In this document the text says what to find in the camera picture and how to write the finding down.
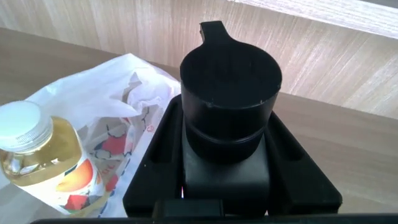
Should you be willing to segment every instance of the black cylinder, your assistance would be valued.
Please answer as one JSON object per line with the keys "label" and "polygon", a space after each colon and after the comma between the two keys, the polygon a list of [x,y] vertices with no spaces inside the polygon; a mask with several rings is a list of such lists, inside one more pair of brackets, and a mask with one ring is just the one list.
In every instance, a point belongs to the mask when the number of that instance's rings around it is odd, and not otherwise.
{"label": "black cylinder", "polygon": [[232,39],[221,21],[201,23],[203,44],[180,66],[187,139],[202,158],[238,162],[257,148],[282,73],[267,52]]}

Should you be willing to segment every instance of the table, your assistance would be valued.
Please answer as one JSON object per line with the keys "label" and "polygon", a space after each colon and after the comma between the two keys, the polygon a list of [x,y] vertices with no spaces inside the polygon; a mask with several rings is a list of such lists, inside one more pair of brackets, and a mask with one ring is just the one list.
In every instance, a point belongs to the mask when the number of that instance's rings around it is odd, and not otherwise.
{"label": "table", "polygon": [[[117,56],[0,29],[0,103]],[[284,93],[274,111],[342,193],[340,213],[398,212],[398,120]],[[11,184],[0,190],[0,223],[50,217],[61,214]]]}

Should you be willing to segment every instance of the wooden wall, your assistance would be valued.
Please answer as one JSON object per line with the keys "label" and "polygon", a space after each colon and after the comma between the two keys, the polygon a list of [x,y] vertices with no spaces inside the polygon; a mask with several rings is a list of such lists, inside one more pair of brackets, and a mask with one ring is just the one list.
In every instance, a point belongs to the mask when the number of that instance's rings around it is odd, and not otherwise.
{"label": "wooden wall", "polygon": [[0,0],[0,27],[174,67],[211,20],[268,51],[283,92],[398,118],[396,39],[225,0]]}

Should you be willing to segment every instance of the bottle label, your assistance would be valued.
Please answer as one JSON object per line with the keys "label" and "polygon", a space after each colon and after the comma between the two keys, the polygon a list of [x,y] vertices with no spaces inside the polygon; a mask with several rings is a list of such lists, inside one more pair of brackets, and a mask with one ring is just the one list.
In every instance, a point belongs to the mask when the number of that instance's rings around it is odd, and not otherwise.
{"label": "bottle label", "polygon": [[64,173],[20,188],[65,215],[88,207],[105,193],[100,173],[84,151],[78,163]]}

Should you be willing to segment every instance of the cylindrical container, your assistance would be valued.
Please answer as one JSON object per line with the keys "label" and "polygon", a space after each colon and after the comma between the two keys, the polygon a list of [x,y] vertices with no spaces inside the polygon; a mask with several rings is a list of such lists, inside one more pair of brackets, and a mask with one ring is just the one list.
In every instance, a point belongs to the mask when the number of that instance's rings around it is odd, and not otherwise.
{"label": "cylindrical container", "polygon": [[202,158],[238,162],[257,148],[282,83],[265,51],[232,39],[221,21],[201,26],[203,44],[180,66],[187,139]]}
{"label": "cylindrical container", "polygon": [[71,124],[33,102],[0,106],[0,163],[13,184],[66,215],[79,216],[105,193]]}

